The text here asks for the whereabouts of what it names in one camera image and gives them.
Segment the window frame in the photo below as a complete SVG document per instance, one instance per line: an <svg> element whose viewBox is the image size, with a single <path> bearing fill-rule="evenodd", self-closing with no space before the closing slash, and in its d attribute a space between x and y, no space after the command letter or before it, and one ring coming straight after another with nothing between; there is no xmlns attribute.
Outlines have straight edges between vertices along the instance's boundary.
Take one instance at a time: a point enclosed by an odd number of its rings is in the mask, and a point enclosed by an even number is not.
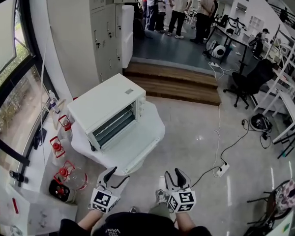
<svg viewBox="0 0 295 236"><path fill-rule="evenodd" d="M40 55L40 51L38 48L38 44L35 37L35 32L33 28L33 24L31 21L31 14L30 14L30 0L18 0L19 6L18 10L20 12L20 21L22 26L22 32L25 40L26 48L29 50L29 55L9 74L9 76L4 80L2 85L0 86L0 108L3 106L6 98L10 95L12 90L15 88L14 85L17 85L17 83L25 76L25 74L33 67L35 66L39 76L41 77L42 73L42 64L43 60ZM50 80L50 77L46 71L46 67L44 67L44 78L43 78L43 85L46 88L46 90L52 90L56 97L59 99L58 94ZM41 118L43 121L46 119L48 115L48 111L45 109L42 111L42 113L39 115L38 119L36 120L31 133L28 137L27 143L25 145L25 148L23 151L16 152L13 148L11 148L9 145L7 145L4 141L0 139L0 149L13 157L15 160L19 161L19 167L18 172L24 172L25 167L30 164L29 156L30 152L33 147L33 140L36 134L39 132L41 128L40 120Z"/></svg>

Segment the wooden stair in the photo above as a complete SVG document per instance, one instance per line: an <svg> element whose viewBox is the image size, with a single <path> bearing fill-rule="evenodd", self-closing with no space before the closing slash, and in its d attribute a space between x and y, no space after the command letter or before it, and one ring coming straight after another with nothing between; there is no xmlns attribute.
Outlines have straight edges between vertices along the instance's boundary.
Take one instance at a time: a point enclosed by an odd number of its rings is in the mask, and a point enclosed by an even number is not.
<svg viewBox="0 0 295 236"><path fill-rule="evenodd" d="M145 63L131 62L125 77L147 91L147 95L219 106L221 99L213 76Z"/></svg>

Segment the gray floor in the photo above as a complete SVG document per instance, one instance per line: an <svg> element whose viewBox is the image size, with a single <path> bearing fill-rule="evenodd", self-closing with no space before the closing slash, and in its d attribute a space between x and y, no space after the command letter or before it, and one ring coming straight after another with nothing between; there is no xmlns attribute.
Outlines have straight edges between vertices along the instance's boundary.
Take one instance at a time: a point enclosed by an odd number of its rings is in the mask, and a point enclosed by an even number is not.
<svg viewBox="0 0 295 236"><path fill-rule="evenodd" d="M211 68L208 64L209 61L217 62L220 64L220 60L216 58L211 58L211 60L206 60L206 57L202 55L203 50L206 48L205 44L197 45L189 40L195 37L196 29L191 29L191 26L187 23L184 23L183 27L186 29L187 33L182 33L184 39L175 39L175 31L173 36L169 37L166 34L159 34L153 31L146 30L146 35L150 38L144 39L134 39L133 42L133 58L140 59L153 59L160 61L169 61L174 63L179 63L183 65L188 65L196 68L201 68L204 70L211 71ZM210 45L211 41L217 40L220 44L224 44L226 37L218 33L216 30L210 39L207 46ZM223 61L220 66L223 69L238 70L238 60L242 59L244 53L244 47L238 43L233 43L236 47L233 47L230 55ZM249 73L257 64L257 60L252 57L251 49L248 49L245 56L245 63L248 64L248 67L245 68L244 74Z"/></svg>
<svg viewBox="0 0 295 236"><path fill-rule="evenodd" d="M218 166L222 164L219 158L222 150L245 134L241 121L253 115L252 108L246 110L242 101L237 108L233 107L235 96L223 93L227 79L228 76L224 76L218 81L222 100ZM166 170L173 173L174 168L180 168L194 183L215 161L218 135L214 129L219 129L218 107L155 97L148 97L147 100L157 106L166 126L165 137L149 154L143 166L130 175L122 198L112 213L128 211L131 206L147 212L155 202L155 190ZM277 115L271 121L274 124L271 137L275 138L277 127L282 126L282 116ZM221 178L207 173L193 188L197 204L190 215L197 225L206 226L213 236L243 235L247 230L246 223L258 220L265 208L265 202L248 204L246 201L262 197L263 191L271 191L291 176L295 180L295 150L288 157L277 160L282 145L272 144L263 149L259 139L258 132L249 132L224 153L223 159L230 164L229 170ZM88 212L92 189L99 172L103 170L103 166L88 161L90 183L78 195L77 221ZM113 181L120 179L113 176Z"/></svg>

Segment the office chair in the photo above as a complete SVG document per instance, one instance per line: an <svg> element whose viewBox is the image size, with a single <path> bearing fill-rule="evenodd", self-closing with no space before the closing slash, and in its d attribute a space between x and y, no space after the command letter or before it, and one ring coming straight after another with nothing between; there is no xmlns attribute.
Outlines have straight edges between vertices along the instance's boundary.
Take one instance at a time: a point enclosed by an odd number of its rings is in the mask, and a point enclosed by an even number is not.
<svg viewBox="0 0 295 236"><path fill-rule="evenodd" d="M248 95L253 95L259 92L260 87L271 80L274 76L272 71L273 63L268 59L263 59L258 62L254 70L252 70L247 77L239 74L232 73L233 80L237 87L231 86L231 89L224 89L223 92L232 92L237 95L234 107L237 107L237 102L241 98L246 103L246 109L249 104L246 101Z"/></svg>

